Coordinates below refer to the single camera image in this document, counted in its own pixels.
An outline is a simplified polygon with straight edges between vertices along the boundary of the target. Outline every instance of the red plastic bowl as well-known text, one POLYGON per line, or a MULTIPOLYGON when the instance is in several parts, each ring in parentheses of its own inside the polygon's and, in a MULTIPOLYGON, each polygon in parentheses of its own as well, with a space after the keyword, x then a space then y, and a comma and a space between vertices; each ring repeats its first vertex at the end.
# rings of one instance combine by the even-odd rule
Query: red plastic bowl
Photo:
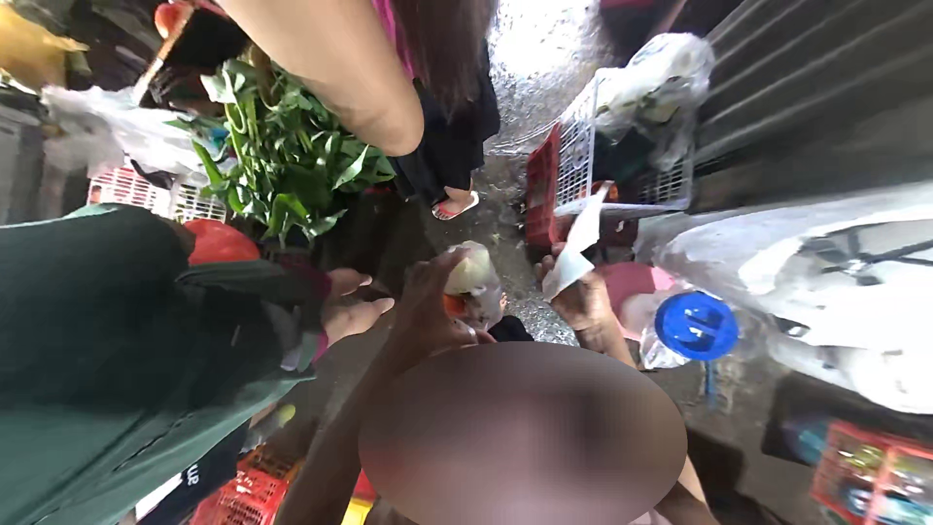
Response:
POLYGON ((236 228, 210 219, 195 219, 185 223, 194 234, 194 251, 188 264, 232 263, 259 258, 256 243, 236 228))

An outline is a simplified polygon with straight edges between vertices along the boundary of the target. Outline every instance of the blue bottle cap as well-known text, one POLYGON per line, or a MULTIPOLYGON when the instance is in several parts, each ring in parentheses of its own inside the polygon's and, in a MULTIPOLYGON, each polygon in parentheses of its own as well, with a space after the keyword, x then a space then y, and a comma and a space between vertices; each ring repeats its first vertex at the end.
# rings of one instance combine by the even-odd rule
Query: blue bottle cap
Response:
POLYGON ((729 306, 701 291, 680 293, 661 303, 654 329, 668 348, 697 361, 721 357, 739 340, 739 324, 729 306))

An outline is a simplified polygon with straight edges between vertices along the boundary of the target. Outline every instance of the tomato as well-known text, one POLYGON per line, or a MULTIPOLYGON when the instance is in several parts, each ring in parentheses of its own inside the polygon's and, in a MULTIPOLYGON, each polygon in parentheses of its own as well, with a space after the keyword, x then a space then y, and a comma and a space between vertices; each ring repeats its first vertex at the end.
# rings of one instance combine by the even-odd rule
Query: tomato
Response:
POLYGON ((156 30, 159 31, 159 34, 162 36, 162 38, 168 38, 175 26, 192 9, 193 7, 185 2, 178 2, 175 4, 165 2, 163 4, 159 4, 159 6, 156 7, 156 15, 154 19, 156 23, 156 30))
POLYGON ((444 311, 452 318, 457 318, 467 312, 467 301, 463 297, 444 294, 444 311))

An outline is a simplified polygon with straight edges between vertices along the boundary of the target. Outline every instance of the black skirt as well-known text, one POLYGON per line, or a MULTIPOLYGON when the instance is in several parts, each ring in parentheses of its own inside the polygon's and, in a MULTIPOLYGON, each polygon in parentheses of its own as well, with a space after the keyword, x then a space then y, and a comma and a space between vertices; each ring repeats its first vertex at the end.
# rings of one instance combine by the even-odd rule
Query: black skirt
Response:
POLYGON ((447 195, 444 186, 469 190, 470 174, 483 166, 482 143, 499 133, 499 107, 489 78, 489 51, 479 77, 480 96, 448 119, 421 81, 414 81, 425 114, 425 134, 414 152, 390 158, 402 196, 434 205, 447 195))

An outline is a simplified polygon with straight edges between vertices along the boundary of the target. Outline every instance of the flip-flop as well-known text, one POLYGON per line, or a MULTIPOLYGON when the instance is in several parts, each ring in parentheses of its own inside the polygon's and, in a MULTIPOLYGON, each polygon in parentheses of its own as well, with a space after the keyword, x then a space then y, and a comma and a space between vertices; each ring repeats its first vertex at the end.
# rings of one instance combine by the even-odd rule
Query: flip-flop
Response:
POLYGON ((470 196, 470 199, 471 199, 470 204, 469 204, 467 207, 463 208, 463 210, 461 210, 460 213, 456 213, 456 214, 450 214, 450 213, 448 213, 448 212, 447 212, 446 210, 444 210, 444 208, 443 208, 444 203, 446 203, 447 201, 443 201, 443 202, 441 202, 441 203, 435 204, 434 207, 431 208, 431 214, 434 215, 434 218, 435 218, 435 219, 438 219, 438 220, 450 220, 450 219, 453 219, 454 217, 459 217, 463 212, 467 211, 467 210, 470 209, 471 207, 473 207, 473 206, 475 206, 475 205, 477 205, 477 204, 480 203, 480 194, 479 194, 479 193, 470 192, 470 193, 469 193, 469 196, 470 196))

